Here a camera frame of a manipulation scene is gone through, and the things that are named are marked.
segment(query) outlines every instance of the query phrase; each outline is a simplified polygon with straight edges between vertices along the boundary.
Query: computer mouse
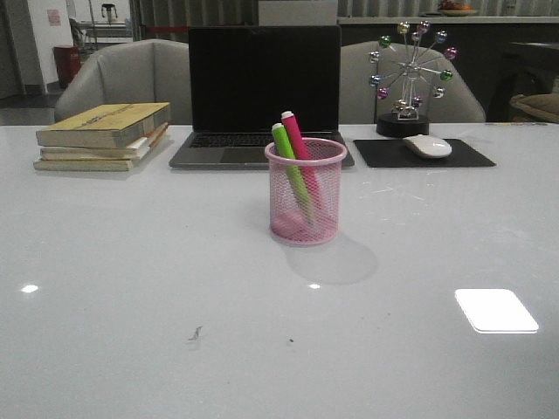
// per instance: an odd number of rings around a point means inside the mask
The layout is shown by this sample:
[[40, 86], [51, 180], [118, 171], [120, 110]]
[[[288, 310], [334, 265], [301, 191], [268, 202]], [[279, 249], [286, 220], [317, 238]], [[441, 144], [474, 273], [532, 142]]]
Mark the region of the computer mouse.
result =
[[404, 138], [405, 145], [416, 155], [428, 159], [440, 159], [452, 152], [452, 146], [434, 135], [412, 135]]

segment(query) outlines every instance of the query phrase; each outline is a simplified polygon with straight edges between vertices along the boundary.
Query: pink mesh pen holder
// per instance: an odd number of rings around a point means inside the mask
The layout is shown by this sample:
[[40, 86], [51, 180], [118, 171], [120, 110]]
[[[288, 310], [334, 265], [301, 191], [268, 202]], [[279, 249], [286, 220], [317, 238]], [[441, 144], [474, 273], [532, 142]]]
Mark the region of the pink mesh pen holder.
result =
[[312, 160], [278, 155], [266, 146], [270, 163], [270, 230], [281, 242], [325, 243], [338, 232], [342, 160], [348, 150], [335, 141], [303, 138]]

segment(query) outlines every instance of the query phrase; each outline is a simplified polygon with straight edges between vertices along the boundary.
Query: red trash can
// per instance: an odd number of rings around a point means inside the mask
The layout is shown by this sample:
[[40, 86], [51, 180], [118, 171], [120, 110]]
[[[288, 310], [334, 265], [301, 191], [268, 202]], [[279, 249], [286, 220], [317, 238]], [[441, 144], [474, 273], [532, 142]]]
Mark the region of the red trash can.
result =
[[79, 47], [73, 45], [60, 45], [52, 48], [56, 73], [59, 76], [60, 87], [66, 89], [74, 76], [81, 68], [79, 60]]

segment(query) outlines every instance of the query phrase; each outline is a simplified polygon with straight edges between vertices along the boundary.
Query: laptop keyboard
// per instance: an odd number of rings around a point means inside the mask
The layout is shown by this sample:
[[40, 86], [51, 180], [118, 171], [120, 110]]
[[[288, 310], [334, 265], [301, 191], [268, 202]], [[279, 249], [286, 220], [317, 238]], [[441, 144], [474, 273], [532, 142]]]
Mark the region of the laptop keyboard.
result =
[[[316, 134], [317, 137], [334, 140], [329, 133]], [[271, 134], [198, 134], [192, 144], [193, 148], [219, 147], [265, 147], [273, 141]]]

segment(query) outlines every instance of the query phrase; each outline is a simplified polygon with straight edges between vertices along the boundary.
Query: ferris wheel ornament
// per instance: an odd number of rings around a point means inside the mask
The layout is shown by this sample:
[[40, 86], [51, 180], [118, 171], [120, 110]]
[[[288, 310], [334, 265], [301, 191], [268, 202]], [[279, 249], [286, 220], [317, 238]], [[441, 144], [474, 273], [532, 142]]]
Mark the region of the ferris wheel ornament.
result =
[[[433, 86], [431, 88], [431, 82], [428, 78], [437, 77], [444, 84], [444, 82], [452, 79], [452, 71], [434, 70], [429, 68], [429, 65], [441, 58], [450, 61], [458, 56], [458, 50], [451, 46], [444, 50], [442, 57], [425, 58], [424, 55], [433, 46], [443, 44], [448, 37], [446, 31], [437, 31], [433, 36], [432, 44], [426, 49], [420, 49], [421, 41], [430, 28], [431, 24], [429, 22], [422, 21], [417, 25], [416, 30], [410, 34], [411, 25], [408, 22], [398, 24], [397, 32], [404, 37], [405, 61], [392, 60], [391, 62], [398, 67], [395, 72], [387, 75], [374, 73], [369, 77], [369, 84], [376, 89], [378, 100], [388, 100], [392, 90], [394, 90], [392, 87], [399, 80], [402, 80], [401, 94], [393, 102], [391, 113], [379, 115], [377, 118], [376, 131], [379, 134], [403, 138], [429, 133], [429, 120], [419, 113], [419, 108], [424, 104], [424, 97], [418, 93], [417, 84], [427, 84], [431, 89], [430, 95], [434, 99], [442, 98], [445, 95], [444, 86]], [[377, 72], [378, 62], [382, 58], [381, 51], [387, 48], [393, 49], [391, 43], [390, 36], [382, 36], [378, 40], [378, 49], [369, 54], [369, 61], [374, 66], [375, 72]]]

